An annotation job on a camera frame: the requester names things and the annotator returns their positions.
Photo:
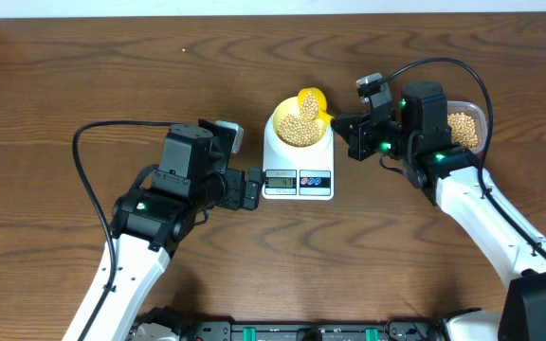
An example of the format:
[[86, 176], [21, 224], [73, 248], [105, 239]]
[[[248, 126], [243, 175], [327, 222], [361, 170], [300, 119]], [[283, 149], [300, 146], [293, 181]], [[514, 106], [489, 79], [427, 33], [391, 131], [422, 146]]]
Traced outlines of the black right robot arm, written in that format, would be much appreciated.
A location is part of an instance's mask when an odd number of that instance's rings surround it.
[[546, 340], [546, 237], [499, 191], [482, 159], [452, 142], [442, 86], [406, 86], [399, 112], [380, 75], [356, 87], [369, 110], [331, 122], [350, 157], [378, 153], [402, 161], [400, 174], [463, 228], [507, 288], [501, 314], [464, 310], [441, 319], [426, 338]]

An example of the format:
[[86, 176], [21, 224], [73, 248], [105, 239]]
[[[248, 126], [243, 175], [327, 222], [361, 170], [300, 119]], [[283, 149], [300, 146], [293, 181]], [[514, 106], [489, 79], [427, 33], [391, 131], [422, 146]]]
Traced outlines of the yellow measuring scoop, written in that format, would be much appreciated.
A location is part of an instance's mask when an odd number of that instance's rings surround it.
[[324, 94], [316, 87], [303, 88], [298, 93], [300, 116], [306, 120], [321, 119], [330, 124], [333, 119], [327, 113], [328, 104]]

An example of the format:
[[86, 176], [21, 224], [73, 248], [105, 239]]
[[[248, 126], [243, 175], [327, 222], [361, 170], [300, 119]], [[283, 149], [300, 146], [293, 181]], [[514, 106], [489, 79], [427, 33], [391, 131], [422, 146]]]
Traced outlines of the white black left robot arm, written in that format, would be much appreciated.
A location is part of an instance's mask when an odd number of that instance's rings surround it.
[[166, 271], [179, 243], [219, 206], [254, 210], [264, 173], [229, 167], [244, 130], [234, 122], [165, 123], [160, 161], [145, 167], [120, 196], [110, 218], [84, 170], [78, 174], [102, 224], [106, 244], [100, 266], [64, 337], [123, 340], [139, 308]]

